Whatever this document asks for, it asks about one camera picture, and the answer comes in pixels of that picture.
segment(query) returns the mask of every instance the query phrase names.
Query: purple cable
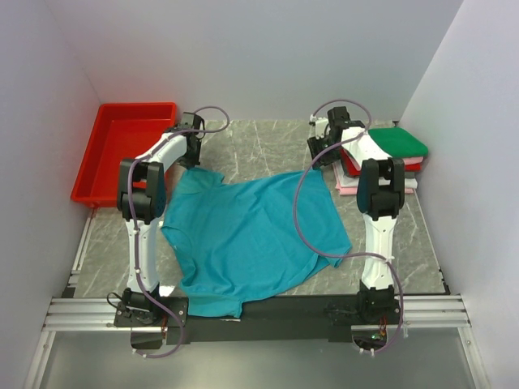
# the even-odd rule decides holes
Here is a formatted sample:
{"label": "purple cable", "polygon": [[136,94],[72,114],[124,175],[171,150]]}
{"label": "purple cable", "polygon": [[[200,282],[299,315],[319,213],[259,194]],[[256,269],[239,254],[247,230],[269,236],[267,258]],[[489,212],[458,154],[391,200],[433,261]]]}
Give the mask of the purple cable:
{"label": "purple cable", "polygon": [[138,221],[137,221],[137,215],[135,213],[135,205],[133,204],[133,171],[134,171],[136,165],[139,162],[142,162],[143,160],[147,160],[148,158],[153,156],[159,149],[161,149],[161,147],[163,147],[166,143],[168,143],[172,138],[174,138],[176,136],[184,135],[184,134],[192,134],[192,133],[211,134],[211,133],[216,133],[216,132],[223,131],[223,130],[225,130],[229,126],[229,124],[230,124],[229,115],[222,108],[217,107],[215,105],[207,105],[205,107],[198,108],[194,113],[198,113],[202,109],[217,109],[217,110],[219,110],[220,112],[222,112],[225,115],[226,124],[222,128],[219,128],[218,130],[193,130],[193,129],[187,129],[187,130],[180,130],[178,132],[174,132],[174,133],[171,134],[171,136],[167,137],[162,142],[157,144],[157,146],[154,147],[146,156],[142,156],[140,158],[135,158],[135,160],[131,163],[130,169],[128,171],[128,187],[127,187],[127,189],[128,189],[128,205],[130,206],[131,219],[133,220],[133,225],[134,225],[135,277],[137,279],[137,284],[139,285],[139,288],[140,288],[141,292],[143,293],[143,295],[149,301],[151,301],[153,304],[155,304],[156,306],[161,308],[164,312],[166,312],[169,316],[171,316],[174,319],[174,321],[178,324],[178,326],[180,327],[180,336],[178,338],[178,342],[175,345],[175,347],[173,347],[168,352],[162,353],[162,354],[147,354],[147,353],[144,353],[144,352],[142,352],[140,350],[136,350],[135,351],[140,356],[146,357],[146,358],[152,358],[152,359],[163,358],[163,357],[168,357],[169,355],[171,355],[174,352],[176,352],[180,348],[180,346],[184,343],[185,331],[184,331],[184,325],[182,323],[182,320],[180,320],[180,318],[174,312],[172,312],[167,306],[164,306],[163,304],[158,302],[155,298],[153,298],[152,295],[150,295],[148,293],[148,291],[144,287],[142,278],[140,276],[139,224],[138,224]]}
{"label": "purple cable", "polygon": [[393,344],[396,341],[397,336],[398,336],[398,334],[401,331],[402,324],[404,322],[404,292],[403,292],[403,289],[402,289],[402,285],[401,285],[400,279],[398,278],[397,271],[395,270],[394,266],[383,255],[377,254],[377,253],[368,253],[368,252],[359,252],[359,253],[353,253],[353,254],[330,254],[330,253],[324,253],[323,251],[315,248],[305,238],[305,236],[302,233],[301,226],[299,225],[299,220],[298,220],[298,198],[299,198],[299,192],[301,191],[302,183],[303,183],[305,177],[308,175],[308,173],[310,172],[312,167],[315,165],[315,163],[321,158],[321,156],[323,156],[327,152],[330,152],[331,150],[333,150],[335,148],[338,148],[338,147],[342,146],[343,144],[346,144],[346,143],[349,143],[349,142],[353,142],[356,139],[362,138],[365,134],[367,134],[367,131],[370,129],[370,126],[371,126],[372,119],[371,119],[370,112],[367,110],[367,108],[364,105],[362,105],[362,104],[360,104],[360,103],[358,103],[357,101],[354,101],[354,100],[336,99],[336,100],[328,101],[327,103],[324,103],[323,105],[321,105],[313,113],[313,116],[315,116],[326,105],[331,104],[331,103],[337,103],[337,102],[351,103],[353,105],[357,105],[358,107],[360,107],[366,113],[367,118],[368,118],[366,128],[359,135],[357,135],[357,136],[355,136],[353,138],[350,138],[350,139],[343,140],[341,142],[335,143],[335,144],[333,144],[331,146],[328,146],[322,152],[317,154],[317,156],[315,156],[315,158],[311,161],[310,166],[308,166],[308,168],[303,172],[301,178],[299,179],[299,183],[298,183],[298,186],[297,186],[297,188],[295,190],[295,195],[294,195],[294,204],[292,206],[292,217],[294,218],[295,229],[298,232],[298,235],[301,238],[302,242],[310,250],[314,251],[318,255],[320,255],[322,257],[325,257],[325,258],[339,258],[339,259],[350,259],[350,258],[354,258],[354,257],[374,257],[374,258],[377,258],[377,259],[383,261],[384,263],[386,263],[388,265],[389,270],[391,271],[392,277],[393,277],[393,279],[395,280],[395,282],[398,285],[398,296],[400,298],[400,318],[398,320],[398,325],[397,325],[397,329],[395,331],[395,334],[391,337],[391,339],[388,341],[388,343],[384,347],[379,348],[378,350],[374,351],[374,353],[377,354],[377,353],[380,353],[380,352],[384,351],[385,349],[387,349],[387,347],[389,347],[391,344]]}

